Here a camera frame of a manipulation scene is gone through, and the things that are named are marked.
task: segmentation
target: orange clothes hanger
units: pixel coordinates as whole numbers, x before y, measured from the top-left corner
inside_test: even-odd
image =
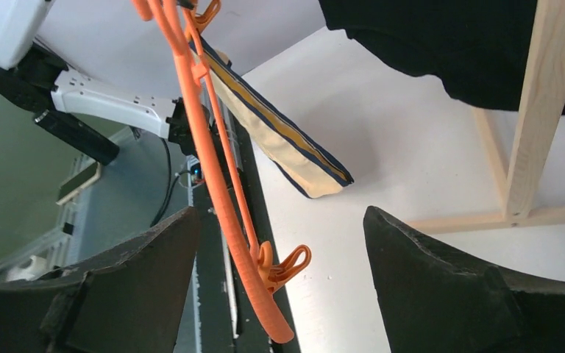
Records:
[[[172,6],[163,6],[161,0],[132,0],[132,3],[143,20],[150,21],[154,18],[157,21],[161,32],[172,49],[174,66],[177,70],[189,127],[198,151],[213,208],[216,210],[221,230],[227,239],[230,254],[259,322],[273,341],[285,343],[294,337],[294,333],[276,305],[272,294],[306,268],[310,262],[311,253],[307,246],[301,245],[282,263],[274,265],[271,244],[267,241],[263,244],[258,243],[248,204],[235,167],[224,119],[209,75],[209,65],[200,42],[199,30],[204,29],[219,11],[219,2],[214,1],[216,5],[209,6],[207,11],[212,10],[205,11],[201,21],[199,20],[200,22],[196,20],[198,15],[195,6],[193,10],[182,7],[182,14],[186,22],[185,31],[181,27],[177,6],[174,5],[175,1],[171,2]],[[193,58],[188,44],[189,40],[193,40],[198,62]],[[199,99],[202,88],[201,79],[204,79],[207,85],[213,115],[218,124],[220,139],[241,211],[241,218],[246,229],[249,247],[235,213],[213,146],[208,122],[202,111]],[[302,254],[305,256],[304,260],[296,265]]]

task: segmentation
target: wooden beam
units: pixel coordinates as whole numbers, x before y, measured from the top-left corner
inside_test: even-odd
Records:
[[[538,0],[519,107],[505,218],[526,218],[565,102],[565,0]]]
[[[529,217],[519,220],[504,219],[502,214],[497,212],[408,222],[408,225],[414,229],[430,235],[516,227],[549,226],[553,224],[565,224],[565,207],[532,210]]]
[[[488,159],[488,166],[493,175],[497,197],[499,197],[500,204],[504,204],[505,194],[507,193],[508,159],[503,153],[497,130],[493,127],[491,112],[476,107],[473,107],[472,110],[477,131],[482,139],[482,147],[486,153],[486,159]]]

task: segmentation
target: wooden post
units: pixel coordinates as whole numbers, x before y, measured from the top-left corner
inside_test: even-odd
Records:
[[[565,102],[565,0],[538,0],[503,215],[527,218]]]
[[[488,159],[488,166],[493,174],[499,203],[504,204],[505,194],[507,193],[508,162],[502,151],[499,137],[497,136],[497,129],[493,128],[493,121],[490,116],[492,112],[475,107],[472,110],[477,131],[482,139],[482,147]]]

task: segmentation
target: black fabric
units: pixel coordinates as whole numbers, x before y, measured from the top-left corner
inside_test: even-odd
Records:
[[[474,257],[377,207],[363,228],[391,352],[565,352],[565,282]]]
[[[519,109],[536,0],[319,3],[328,29],[345,29],[392,68],[437,76],[449,96],[476,107]]]
[[[172,352],[200,225],[187,207],[86,260],[0,283],[0,352]]]

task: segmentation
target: white table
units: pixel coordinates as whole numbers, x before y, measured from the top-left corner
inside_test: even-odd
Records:
[[[494,210],[471,110],[435,77],[390,69],[343,32],[320,29],[244,76],[352,173],[338,195],[306,199],[255,147],[279,256],[306,243],[313,262],[287,291],[303,352],[388,352],[363,240],[369,205],[403,221]],[[501,139],[516,118],[497,113]],[[565,118],[539,204],[565,204]],[[441,235],[499,265],[565,280],[565,225]]]

